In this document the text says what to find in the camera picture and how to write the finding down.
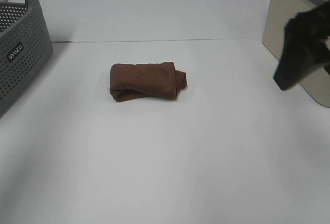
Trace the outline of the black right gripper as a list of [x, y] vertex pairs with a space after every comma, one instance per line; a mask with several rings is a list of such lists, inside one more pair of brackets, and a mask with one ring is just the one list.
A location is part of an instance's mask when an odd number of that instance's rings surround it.
[[315, 70], [329, 66], [329, 2], [298, 13], [284, 29], [284, 46], [273, 79], [286, 91]]

